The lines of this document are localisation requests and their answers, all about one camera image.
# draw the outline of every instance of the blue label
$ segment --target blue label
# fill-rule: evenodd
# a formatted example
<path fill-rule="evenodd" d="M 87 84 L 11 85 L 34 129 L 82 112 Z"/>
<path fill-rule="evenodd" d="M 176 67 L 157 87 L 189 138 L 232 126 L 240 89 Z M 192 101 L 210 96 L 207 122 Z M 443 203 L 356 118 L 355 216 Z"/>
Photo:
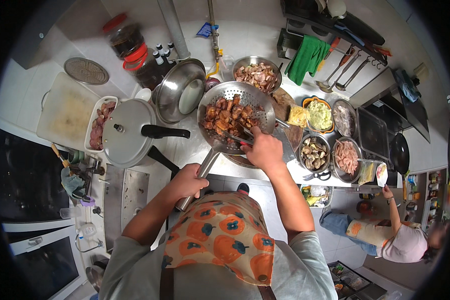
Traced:
<path fill-rule="evenodd" d="M 213 28 L 214 28 L 215 30 L 217 30 L 217 29 L 218 29 L 218 25 L 215 24 L 215 25 L 213 26 Z M 212 26 L 210 25 L 209 22 L 205 22 L 205 24 L 203 24 L 203 26 L 202 26 L 202 27 L 200 28 L 200 30 L 197 32 L 197 35 L 198 35 L 198 36 L 202 36 L 202 37 L 205 37 L 205 38 L 208 38 L 211 34 L 212 34 Z"/>

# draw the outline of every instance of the hand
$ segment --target hand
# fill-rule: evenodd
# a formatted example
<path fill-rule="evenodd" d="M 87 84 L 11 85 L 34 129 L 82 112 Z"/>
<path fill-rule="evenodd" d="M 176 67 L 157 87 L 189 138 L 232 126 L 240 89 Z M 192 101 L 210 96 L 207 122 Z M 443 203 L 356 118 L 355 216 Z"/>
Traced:
<path fill-rule="evenodd" d="M 394 193 L 392 193 L 392 191 L 388 188 L 388 185 L 385 185 L 381 189 L 381 192 L 383 193 L 383 196 L 387 199 L 394 196 Z"/>
<path fill-rule="evenodd" d="M 276 166 L 284 165 L 282 155 L 282 142 L 276 137 L 264 134 L 257 126 L 250 128 L 253 133 L 253 147 L 243 145 L 240 147 L 246 158 L 265 173 L 272 171 Z"/>
<path fill-rule="evenodd" d="M 174 201 L 179 201 L 181 198 L 194 195 L 195 198 L 200 197 L 200 190 L 207 187 L 209 182 L 205 178 L 198 178 L 197 173 L 200 169 L 200 164 L 185 165 L 173 177 L 167 186 L 164 188 L 169 193 L 169 196 Z"/>

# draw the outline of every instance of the apron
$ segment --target apron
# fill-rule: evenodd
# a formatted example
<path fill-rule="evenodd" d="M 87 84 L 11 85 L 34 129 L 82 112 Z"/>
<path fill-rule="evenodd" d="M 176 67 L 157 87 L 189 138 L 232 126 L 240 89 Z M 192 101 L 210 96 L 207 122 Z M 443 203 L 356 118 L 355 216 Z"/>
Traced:
<path fill-rule="evenodd" d="M 270 287 L 274 250 L 275 240 L 268 236 L 257 201 L 240 191 L 205 195 L 181 213 L 172 227 L 162 261 L 161 297 L 162 281 L 168 282 L 163 292 L 173 292 L 169 282 L 174 268 L 214 264 L 258 286 L 264 299 L 274 299 Z"/>
<path fill-rule="evenodd" d="M 421 227 L 420 223 L 402 222 L 402 224 L 411 228 Z M 395 236 L 391 221 L 381 219 L 353 220 L 345 234 L 377 247 L 384 247 Z"/>

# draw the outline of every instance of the frying pan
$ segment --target frying pan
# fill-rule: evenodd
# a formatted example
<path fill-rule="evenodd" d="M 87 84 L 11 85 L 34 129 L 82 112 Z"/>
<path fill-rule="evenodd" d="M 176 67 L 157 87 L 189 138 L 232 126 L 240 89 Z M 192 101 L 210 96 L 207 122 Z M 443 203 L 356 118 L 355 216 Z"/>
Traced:
<path fill-rule="evenodd" d="M 227 136 L 219 135 L 213 129 L 205 129 L 202 125 L 202 121 L 205 119 L 206 106 L 208 104 L 215 104 L 217 99 L 224 97 L 225 99 L 233 99 L 235 94 L 240 95 L 240 104 L 252 106 L 253 113 L 251 118 L 257 118 L 259 120 L 259 128 L 265 132 L 272 134 L 275 129 L 275 111 L 272 103 L 267 99 L 267 95 L 262 93 L 258 88 L 238 81 L 229 81 L 217 84 L 212 87 L 207 93 L 205 93 L 198 105 L 197 122 L 200 128 L 201 135 L 211 146 L 205 160 L 202 162 L 200 169 L 198 170 L 198 178 L 204 178 L 210 172 L 210 169 L 214 165 L 218 155 L 220 153 L 229 155 L 242 155 L 245 154 L 240 150 L 240 144 L 234 142 L 232 144 L 227 143 Z M 262 106 L 264 111 L 257 109 L 258 106 Z M 193 196 L 180 199 L 176 203 L 176 208 L 180 211 L 185 211 L 188 205 L 192 202 Z"/>
<path fill-rule="evenodd" d="M 410 152 L 408 151 L 407 140 L 401 133 L 397 133 L 390 143 L 390 159 L 395 170 L 402 174 L 403 203 L 406 203 L 407 186 L 405 183 L 405 174 L 407 173 L 408 165 L 410 164 Z"/>

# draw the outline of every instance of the white cutting board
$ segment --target white cutting board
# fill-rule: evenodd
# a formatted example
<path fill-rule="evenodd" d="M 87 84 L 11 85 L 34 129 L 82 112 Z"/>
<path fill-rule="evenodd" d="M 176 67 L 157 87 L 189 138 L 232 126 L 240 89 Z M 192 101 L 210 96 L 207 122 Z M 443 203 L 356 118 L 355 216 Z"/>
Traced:
<path fill-rule="evenodd" d="M 94 105 L 100 97 L 64 72 L 58 73 L 43 105 L 37 136 L 86 151 L 85 135 Z"/>

